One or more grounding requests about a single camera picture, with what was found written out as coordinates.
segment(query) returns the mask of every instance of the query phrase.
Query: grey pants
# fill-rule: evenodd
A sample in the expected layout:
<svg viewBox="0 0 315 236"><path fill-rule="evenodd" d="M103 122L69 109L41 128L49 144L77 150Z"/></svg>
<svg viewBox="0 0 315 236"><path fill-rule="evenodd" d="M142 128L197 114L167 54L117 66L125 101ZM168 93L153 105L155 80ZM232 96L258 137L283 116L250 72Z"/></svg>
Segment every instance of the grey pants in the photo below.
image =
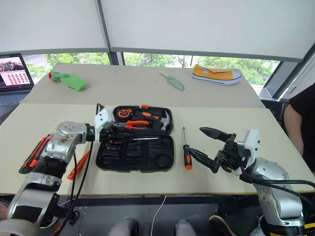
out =
<svg viewBox="0 0 315 236"><path fill-rule="evenodd" d="M114 225L108 236L131 236L134 227L134 221L130 218L125 218ZM175 226L175 229L176 236L196 236L191 224L185 220L180 220Z"/></svg>

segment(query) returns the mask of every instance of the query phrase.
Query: green foliage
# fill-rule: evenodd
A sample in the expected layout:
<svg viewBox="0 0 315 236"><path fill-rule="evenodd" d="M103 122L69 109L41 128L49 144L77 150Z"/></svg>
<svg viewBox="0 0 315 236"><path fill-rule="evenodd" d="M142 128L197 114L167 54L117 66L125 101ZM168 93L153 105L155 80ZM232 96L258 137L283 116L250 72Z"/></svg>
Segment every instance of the green foliage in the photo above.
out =
<svg viewBox="0 0 315 236"><path fill-rule="evenodd" d="M273 73L273 67L278 64L274 60L199 57L197 62L205 67L219 69L240 69L250 84L264 85Z"/></svg>
<svg viewBox="0 0 315 236"><path fill-rule="evenodd" d="M31 74L31 77L37 80L41 79L51 69L42 65L34 65L33 63L26 63L26 66Z"/></svg>
<svg viewBox="0 0 315 236"><path fill-rule="evenodd" d="M188 59L189 59L189 56L186 56L186 55L176 56L176 61L181 64L182 68L185 68L185 67L189 66Z"/></svg>
<svg viewBox="0 0 315 236"><path fill-rule="evenodd" d="M125 65L166 67L175 63L173 55L124 53Z"/></svg>
<svg viewBox="0 0 315 236"><path fill-rule="evenodd" d="M47 62L54 66L57 63L74 63L74 64L99 64L109 65L109 58L106 53L61 53L46 54Z"/></svg>

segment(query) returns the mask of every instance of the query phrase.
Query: orange pliers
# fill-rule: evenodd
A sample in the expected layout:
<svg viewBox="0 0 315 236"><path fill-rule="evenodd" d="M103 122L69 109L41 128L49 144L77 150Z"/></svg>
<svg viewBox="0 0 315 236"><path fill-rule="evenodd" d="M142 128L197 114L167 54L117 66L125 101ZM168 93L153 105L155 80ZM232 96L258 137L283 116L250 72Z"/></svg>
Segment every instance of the orange pliers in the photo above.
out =
<svg viewBox="0 0 315 236"><path fill-rule="evenodd" d="M114 123L115 127L124 127L126 129L147 129L147 127L135 127L134 125L143 124L149 125L149 122L144 120L128 120L126 123Z"/></svg>

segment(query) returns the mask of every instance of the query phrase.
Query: person's arm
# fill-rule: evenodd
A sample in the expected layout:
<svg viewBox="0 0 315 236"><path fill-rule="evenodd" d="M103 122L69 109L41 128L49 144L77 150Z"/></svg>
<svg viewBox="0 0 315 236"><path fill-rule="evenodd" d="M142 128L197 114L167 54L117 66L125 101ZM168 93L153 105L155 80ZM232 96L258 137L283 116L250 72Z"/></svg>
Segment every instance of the person's arm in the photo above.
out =
<svg viewBox="0 0 315 236"><path fill-rule="evenodd" d="M301 124L302 116L298 114L291 105L288 105L284 111L284 125L289 138L301 156L303 156L304 144L301 133Z"/></svg>

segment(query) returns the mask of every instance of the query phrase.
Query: white cable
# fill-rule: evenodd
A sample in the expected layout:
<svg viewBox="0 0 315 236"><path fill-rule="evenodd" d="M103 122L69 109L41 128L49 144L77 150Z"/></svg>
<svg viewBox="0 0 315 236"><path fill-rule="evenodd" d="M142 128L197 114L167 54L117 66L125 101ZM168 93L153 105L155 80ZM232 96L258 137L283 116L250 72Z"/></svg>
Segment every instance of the white cable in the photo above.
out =
<svg viewBox="0 0 315 236"><path fill-rule="evenodd" d="M152 236L152 232L153 232L154 220L156 219L156 215L158 214L159 210L161 210L162 206L164 205L165 199L166 199L166 195L165 195L165 197L164 197L164 200L163 200L163 202L162 202L162 205L159 207L159 209L157 210L156 214L155 214L154 217L153 217L152 227L151 227L151 236Z"/></svg>
<svg viewBox="0 0 315 236"><path fill-rule="evenodd" d="M68 203L68 202L70 202L71 200L68 200L68 201L66 201L66 202L64 202L64 203L61 203L61 204L59 204L58 206L60 207L60 206L62 206L63 204L66 204L66 203Z"/></svg>

